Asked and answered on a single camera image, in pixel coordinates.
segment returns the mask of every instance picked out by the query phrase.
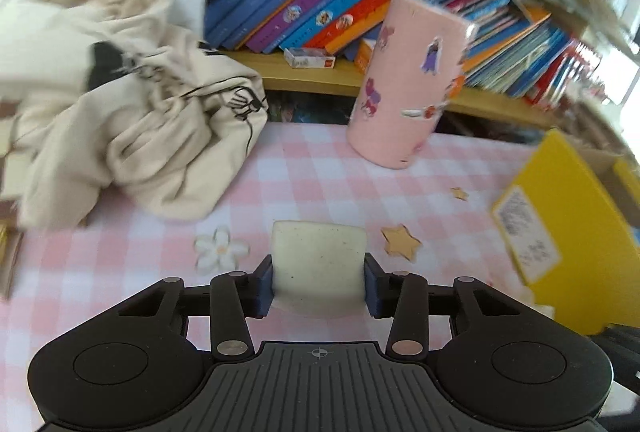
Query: beige fabric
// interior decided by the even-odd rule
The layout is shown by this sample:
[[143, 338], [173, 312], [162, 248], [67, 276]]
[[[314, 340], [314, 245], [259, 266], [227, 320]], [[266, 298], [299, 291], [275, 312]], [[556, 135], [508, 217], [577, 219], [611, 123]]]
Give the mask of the beige fabric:
[[156, 215], [198, 219], [238, 173], [266, 123], [262, 80], [200, 50], [169, 6], [0, 0], [0, 95], [23, 99], [16, 144], [38, 151], [22, 226], [77, 225], [111, 183]]

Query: white label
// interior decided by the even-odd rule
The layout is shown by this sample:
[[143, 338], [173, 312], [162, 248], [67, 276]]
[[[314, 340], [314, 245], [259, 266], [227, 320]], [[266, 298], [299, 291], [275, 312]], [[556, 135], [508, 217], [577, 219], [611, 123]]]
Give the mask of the white label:
[[494, 214], [527, 284], [538, 281], [560, 262], [551, 235], [521, 187], [511, 187]]

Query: wooden board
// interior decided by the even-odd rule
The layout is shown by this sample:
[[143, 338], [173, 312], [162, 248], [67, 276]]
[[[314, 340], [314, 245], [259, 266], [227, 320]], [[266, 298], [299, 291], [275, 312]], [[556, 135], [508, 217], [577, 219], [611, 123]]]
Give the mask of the wooden board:
[[[356, 97], [364, 77], [343, 58], [336, 59], [333, 69], [292, 69], [279, 52], [269, 55], [250, 51], [225, 53], [260, 73], [267, 90]], [[463, 88], [460, 95], [450, 101], [447, 111], [540, 129], [558, 125], [555, 116], [530, 107], [523, 99], [471, 88]]]

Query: circular cover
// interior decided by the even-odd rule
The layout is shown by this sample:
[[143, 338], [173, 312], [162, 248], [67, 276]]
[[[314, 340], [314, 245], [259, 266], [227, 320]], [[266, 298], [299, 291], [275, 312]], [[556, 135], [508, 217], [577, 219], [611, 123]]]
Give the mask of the circular cover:
[[436, 375], [470, 414], [532, 428], [595, 415], [612, 382], [609, 359], [584, 336], [509, 316], [487, 317], [447, 343]]
[[97, 430], [153, 422], [204, 377], [198, 350], [154, 319], [88, 331], [60, 336], [31, 362], [29, 388], [45, 419]]

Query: table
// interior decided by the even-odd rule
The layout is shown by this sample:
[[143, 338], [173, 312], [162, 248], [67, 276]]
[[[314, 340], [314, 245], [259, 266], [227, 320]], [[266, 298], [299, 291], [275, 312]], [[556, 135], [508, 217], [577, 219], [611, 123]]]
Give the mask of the table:
[[[489, 208], [523, 167], [532, 148], [500, 141], [432, 135], [408, 170], [378, 167], [346, 142], [345, 127], [268, 123], [216, 209], [194, 223], [164, 221], [108, 189], [85, 229], [28, 232], [10, 303], [0, 303], [0, 430], [28, 432], [42, 423], [27, 388], [33, 355], [45, 343], [116, 302], [168, 276], [208, 284], [194, 270], [193, 240], [227, 225], [247, 241], [247, 271], [269, 253], [277, 219], [331, 221], [367, 229], [368, 249], [386, 271], [405, 269], [431, 284], [472, 275], [516, 295], [522, 288]], [[469, 193], [456, 199], [450, 189]], [[383, 226], [405, 224], [421, 240], [415, 263], [384, 252]], [[449, 339], [446, 317], [431, 317], [430, 347]], [[262, 340], [379, 340], [391, 320], [365, 314], [306, 319], [272, 309], [249, 319]], [[191, 319], [189, 339], [209, 348], [208, 319]]]

